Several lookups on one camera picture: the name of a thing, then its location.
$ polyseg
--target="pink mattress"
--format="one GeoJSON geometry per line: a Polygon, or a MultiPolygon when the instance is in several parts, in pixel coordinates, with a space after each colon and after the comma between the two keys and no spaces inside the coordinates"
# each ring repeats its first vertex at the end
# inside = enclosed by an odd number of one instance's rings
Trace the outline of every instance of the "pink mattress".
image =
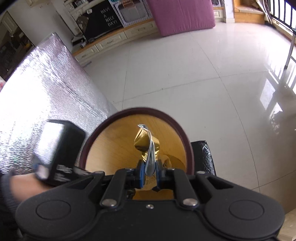
{"type": "Polygon", "coordinates": [[[147,0],[162,36],[213,28],[211,0],[147,0]]]}

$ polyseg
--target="round wooden tray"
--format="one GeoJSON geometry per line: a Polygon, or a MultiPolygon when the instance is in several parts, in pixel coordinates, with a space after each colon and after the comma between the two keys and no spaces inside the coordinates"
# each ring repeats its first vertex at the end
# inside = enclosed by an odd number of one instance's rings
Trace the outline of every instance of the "round wooden tray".
{"type": "Polygon", "coordinates": [[[138,124],[145,124],[159,139],[160,154],[172,156],[172,166],[187,174],[194,172],[191,143],[181,126],[169,115],[151,108],[131,108],[110,116],[86,141],[79,165],[88,171],[116,170],[136,167],[141,153],[134,147],[138,124]]]}

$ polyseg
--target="wooden drawer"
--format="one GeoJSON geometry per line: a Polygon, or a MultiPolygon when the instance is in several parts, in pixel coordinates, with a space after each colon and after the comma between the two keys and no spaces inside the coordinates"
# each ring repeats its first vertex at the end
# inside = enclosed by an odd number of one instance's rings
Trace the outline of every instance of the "wooden drawer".
{"type": "Polygon", "coordinates": [[[223,10],[222,9],[214,9],[214,17],[215,18],[223,18],[223,10]]]}
{"type": "Polygon", "coordinates": [[[83,62],[85,59],[91,57],[95,53],[98,53],[99,50],[96,46],[92,46],[91,48],[88,48],[87,50],[83,51],[82,53],[75,56],[78,62],[83,62]]]}
{"type": "Polygon", "coordinates": [[[99,50],[103,50],[125,39],[127,39],[126,35],[124,34],[124,32],[121,32],[97,43],[96,46],[99,50]]]}
{"type": "Polygon", "coordinates": [[[137,36],[139,34],[143,34],[146,32],[149,32],[153,29],[156,29],[156,24],[154,21],[149,22],[149,23],[144,23],[142,25],[127,29],[124,31],[124,33],[126,34],[127,38],[132,38],[134,36],[137,36]]]}

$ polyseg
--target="white tile floor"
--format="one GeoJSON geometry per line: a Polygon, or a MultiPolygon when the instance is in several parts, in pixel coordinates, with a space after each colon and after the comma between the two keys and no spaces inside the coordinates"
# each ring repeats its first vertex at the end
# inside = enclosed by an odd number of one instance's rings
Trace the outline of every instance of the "white tile floor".
{"type": "Polygon", "coordinates": [[[208,142],[218,176],[272,196],[288,212],[296,207],[296,65],[283,71],[289,45],[271,27],[217,23],[147,36],[85,70],[118,110],[166,112],[190,141],[208,142]]]}

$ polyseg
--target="doorway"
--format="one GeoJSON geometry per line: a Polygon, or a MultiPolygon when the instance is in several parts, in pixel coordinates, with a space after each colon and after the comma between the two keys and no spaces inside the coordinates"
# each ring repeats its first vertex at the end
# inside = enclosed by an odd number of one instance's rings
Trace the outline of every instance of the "doorway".
{"type": "Polygon", "coordinates": [[[7,81],[18,64],[34,48],[8,12],[0,22],[0,76],[7,81]]]}

